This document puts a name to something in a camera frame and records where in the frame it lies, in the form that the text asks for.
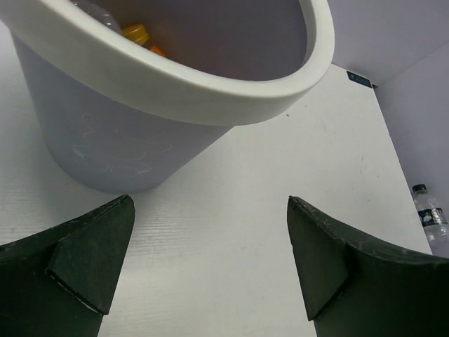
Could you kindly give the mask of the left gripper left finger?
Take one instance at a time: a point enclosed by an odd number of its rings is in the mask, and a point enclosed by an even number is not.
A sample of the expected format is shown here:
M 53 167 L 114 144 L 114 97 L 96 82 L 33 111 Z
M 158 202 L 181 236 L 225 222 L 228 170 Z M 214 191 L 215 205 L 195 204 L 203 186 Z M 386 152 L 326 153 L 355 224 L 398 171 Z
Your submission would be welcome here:
M 97 336 L 135 223 L 122 195 L 1 246 L 2 336 Z

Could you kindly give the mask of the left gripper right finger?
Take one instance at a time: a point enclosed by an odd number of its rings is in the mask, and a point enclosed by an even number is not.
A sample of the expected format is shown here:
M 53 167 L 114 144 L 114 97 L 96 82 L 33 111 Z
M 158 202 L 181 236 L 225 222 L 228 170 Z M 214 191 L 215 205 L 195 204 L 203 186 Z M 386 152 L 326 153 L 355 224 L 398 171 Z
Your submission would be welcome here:
M 299 197 L 287 223 L 318 336 L 447 336 L 448 259 L 391 244 Z

